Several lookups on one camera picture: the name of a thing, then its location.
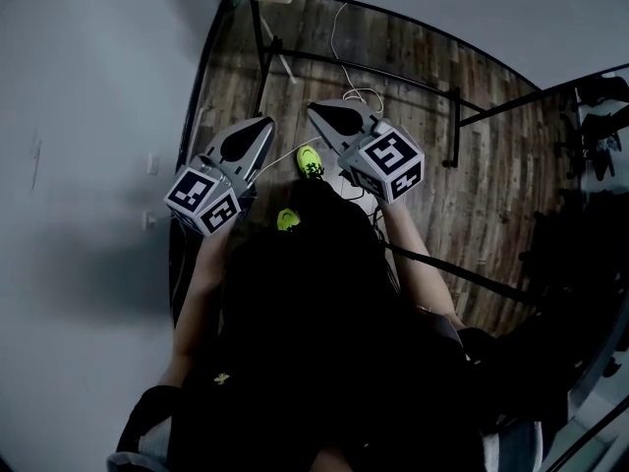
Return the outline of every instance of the shoe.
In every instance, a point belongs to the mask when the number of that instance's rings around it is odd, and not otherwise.
[[[321,158],[311,146],[303,146],[297,150],[297,165],[306,178],[323,178]]]
[[[299,215],[291,209],[282,209],[277,214],[277,229],[280,231],[292,231],[301,221]]]

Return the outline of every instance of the wall outlet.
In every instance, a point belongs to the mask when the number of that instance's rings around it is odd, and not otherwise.
[[[148,166],[146,167],[146,173],[149,175],[156,175],[159,173],[159,155],[150,153],[148,155]]]
[[[148,209],[143,211],[142,213],[142,229],[144,231],[150,231],[155,227],[157,223],[157,217],[155,216],[155,212]]]

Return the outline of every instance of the person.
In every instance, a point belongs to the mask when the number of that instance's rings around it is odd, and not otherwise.
[[[234,220],[203,240],[170,364],[110,471],[485,470],[439,271],[394,256],[398,291],[369,218],[312,147],[297,161],[277,230],[229,258]],[[380,207],[390,243],[428,253],[404,203]]]

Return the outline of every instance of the metal frame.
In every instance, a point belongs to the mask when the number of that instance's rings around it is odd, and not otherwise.
[[[270,46],[266,46],[264,45],[264,41],[262,39],[262,31],[261,31],[261,24],[260,24],[260,13],[259,13],[259,3],[256,0],[250,0],[250,4],[251,4],[251,8],[252,8],[252,16],[254,19],[254,34],[256,36],[256,48],[257,48],[257,56],[258,56],[258,60],[259,60],[259,64],[260,64],[260,71],[261,71],[261,80],[260,80],[260,85],[259,85],[259,89],[258,89],[258,93],[257,93],[257,100],[256,100],[256,107],[254,110],[254,115],[258,115],[259,114],[259,109],[260,109],[260,105],[262,102],[262,97],[264,94],[264,87],[266,85],[266,78],[268,77],[268,71],[270,68],[270,64],[271,61],[273,60],[273,57],[275,55],[282,55],[282,56],[290,56],[293,58],[302,58],[302,59],[308,59],[311,61],[320,61],[322,63],[328,63],[331,65],[338,65],[338,66],[343,66],[345,68],[352,68],[355,70],[362,70],[363,72],[369,72],[370,74],[375,74],[375,75],[380,75],[383,77],[386,77],[388,79],[393,79],[394,81],[398,81],[398,82],[402,82],[405,84],[408,84],[410,86],[413,86],[415,88],[418,89],[423,89],[426,92],[429,92],[431,94],[435,94],[437,96],[441,96],[444,97],[448,100],[450,100],[453,103],[453,108],[454,108],[454,138],[453,138],[453,146],[452,146],[452,158],[451,159],[444,159],[442,164],[443,166],[445,166],[446,168],[457,168],[459,165],[459,153],[460,153],[460,148],[461,148],[461,128],[464,128],[466,126],[469,126],[470,124],[473,124],[475,122],[478,121],[482,121],[488,117],[491,117],[493,115],[497,115],[500,114],[502,112],[506,112],[507,110],[511,110],[513,108],[517,108],[519,106],[525,105],[527,103],[531,103],[534,101],[539,101],[541,99],[544,99],[548,96],[552,96],[554,94],[558,94],[561,92],[565,92],[569,89],[574,89],[578,84],[580,84],[582,81],[586,80],[586,79],[590,79],[593,77],[596,77],[598,75],[601,74],[605,74],[608,72],[612,72],[615,70],[620,70],[623,68],[627,68],[629,67],[629,63],[625,64],[625,65],[620,65],[618,67],[614,67],[614,68],[609,68],[607,70],[603,70],[601,72],[596,72],[595,74],[591,74],[585,77],[581,77],[579,79],[575,79],[574,81],[570,81],[567,83],[563,83],[560,84],[558,86],[554,86],[552,88],[547,88],[547,89],[539,89],[537,88],[535,85],[533,85],[530,81],[528,81],[527,79],[525,79],[524,77],[522,77],[520,74],[518,74],[517,72],[515,72],[514,70],[512,70],[511,68],[507,67],[505,64],[501,63],[500,61],[498,61],[495,58],[492,58],[491,56],[489,56],[488,54],[482,52],[480,49],[478,49],[477,47],[474,47],[473,45],[460,40],[459,38],[450,35],[448,33],[445,33],[444,31],[441,31],[440,29],[436,29],[434,27],[431,27],[429,25],[426,25],[422,22],[419,22],[417,20],[414,20],[412,18],[409,18],[407,16],[403,16],[401,14],[398,14],[396,12],[393,11],[388,11],[386,9],[382,9],[380,7],[376,7],[375,5],[370,5],[370,4],[365,4],[362,2],[357,2],[356,0],[334,0],[336,2],[342,2],[342,3],[346,3],[346,4],[350,4],[350,5],[354,5],[357,7],[363,7],[365,9],[371,9],[373,11],[377,11],[383,14],[386,14],[388,16],[392,16],[395,17],[397,19],[409,22],[409,23],[413,23],[415,25],[418,26],[422,26],[424,28],[427,28],[429,30],[433,30],[435,32],[438,32],[444,36],[449,37],[452,40],[456,40],[457,42],[461,43],[462,45],[465,45],[466,47],[469,47],[471,49],[474,49],[480,53],[482,53],[484,56],[492,59],[493,61],[495,61],[496,63],[498,63],[499,65],[501,65],[503,68],[509,70],[510,72],[512,72],[513,74],[515,74],[517,77],[519,77],[520,79],[522,79],[523,81],[527,82],[528,84],[530,84],[534,91],[531,92],[530,94],[526,94],[524,96],[521,96],[519,98],[513,99],[511,101],[507,101],[506,103],[503,103],[501,105],[498,106],[494,106],[493,108],[490,108],[488,110],[485,110],[483,108],[480,108],[478,105],[475,105],[474,103],[467,101],[465,99],[463,99],[461,97],[461,89],[460,88],[454,88],[452,91],[443,91],[441,89],[438,88],[433,88],[432,86],[428,86],[424,83],[421,83],[419,81],[413,80],[413,79],[409,79],[407,77],[403,77],[400,75],[396,75],[393,74],[391,72],[387,72],[384,70],[380,70],[378,68],[373,68],[367,65],[362,65],[360,63],[354,63],[351,61],[345,61],[342,59],[337,59],[334,57],[327,57],[327,56],[321,56],[319,54],[311,54],[310,52],[305,52],[305,51],[298,51],[298,50],[292,50],[292,49],[285,49],[283,47],[282,44],[282,40],[281,38],[279,38],[278,36],[275,36],[270,44]],[[477,115],[473,115],[471,117],[467,117],[463,120],[461,120],[461,107],[465,106],[467,108],[471,108],[472,110],[475,110],[478,112]]]
[[[389,16],[393,16],[393,17],[402,19],[404,21],[408,21],[410,23],[414,23],[414,24],[418,24],[418,25],[421,25],[421,26],[425,26],[424,24],[421,24],[421,23],[417,22],[416,20],[413,20],[413,19],[408,18],[406,16],[402,16],[402,15],[394,13],[392,11],[387,11],[386,9],[381,9],[381,8],[373,6],[373,5],[356,2],[355,0],[335,0],[335,1],[343,2],[343,3],[347,3],[347,4],[351,4],[351,5],[356,5],[356,6],[359,6],[359,7],[364,7],[366,9],[371,9],[371,10],[374,10],[374,11],[378,11],[378,12],[387,14]],[[432,86],[428,86],[427,84],[421,83],[421,82],[416,81],[414,79],[409,79],[408,77],[404,77],[404,76],[400,76],[400,75],[397,75],[397,74],[393,74],[393,73],[387,72],[385,70],[380,70],[378,68],[370,67],[368,65],[362,65],[360,63],[354,63],[352,61],[346,61],[346,60],[337,59],[337,58],[333,58],[333,57],[321,56],[319,54],[312,54],[310,52],[305,52],[305,51],[285,49],[283,47],[283,44],[282,44],[282,39],[279,38],[278,36],[275,36],[273,38],[273,40],[272,40],[272,42],[271,42],[271,44],[269,46],[264,45],[264,41],[262,39],[262,29],[261,29],[261,21],[260,21],[260,13],[259,13],[259,3],[256,0],[250,0],[250,4],[251,4],[251,9],[252,9],[252,16],[253,16],[253,19],[254,19],[254,35],[256,37],[257,58],[258,58],[258,61],[259,61],[260,72],[261,72],[261,79],[260,79],[260,84],[259,84],[259,88],[258,88],[258,91],[257,91],[257,97],[256,97],[256,106],[254,108],[254,114],[253,114],[254,116],[259,115],[259,109],[260,109],[260,106],[261,106],[261,103],[262,103],[262,97],[263,97],[263,94],[264,94],[264,88],[266,86],[266,79],[268,77],[268,71],[269,71],[269,68],[270,68],[271,61],[273,60],[273,57],[275,57],[276,55],[289,56],[289,57],[293,57],[293,58],[308,59],[308,60],[311,60],[311,61],[320,61],[322,63],[328,63],[328,64],[331,64],[331,65],[338,65],[338,66],[343,66],[345,68],[352,68],[352,69],[355,69],[355,70],[362,70],[363,72],[369,72],[370,74],[380,75],[380,76],[386,77],[388,79],[393,79],[394,81],[398,81],[398,82],[402,82],[402,83],[408,84],[410,86],[413,86],[414,88],[423,89],[426,92],[429,92],[431,94],[435,94],[437,96],[444,97],[444,98],[450,100],[453,103],[453,105],[454,105],[454,143],[453,143],[453,150],[452,150],[452,158],[451,159],[444,159],[443,160],[443,166],[445,166],[445,167],[452,167],[452,168],[458,167],[458,165],[459,165],[460,137],[461,137],[461,131],[460,131],[461,126],[459,124],[460,120],[461,120],[461,106],[465,106],[465,107],[471,108],[472,110],[475,110],[475,111],[479,112],[479,114],[484,114],[486,112],[485,110],[483,110],[479,106],[475,105],[471,101],[467,101],[467,100],[461,98],[461,90],[460,90],[460,88],[455,88],[452,91],[446,92],[446,91],[443,91],[441,89],[433,88]],[[438,32],[444,34],[442,31],[439,31],[438,29],[432,29],[432,30],[435,30],[435,31],[438,31]]]

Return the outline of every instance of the white wall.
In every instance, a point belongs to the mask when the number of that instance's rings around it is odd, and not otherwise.
[[[17,472],[103,470],[165,367],[161,197],[219,1],[0,0],[0,454]]]
[[[629,0],[359,0],[447,31],[541,88],[629,62]]]

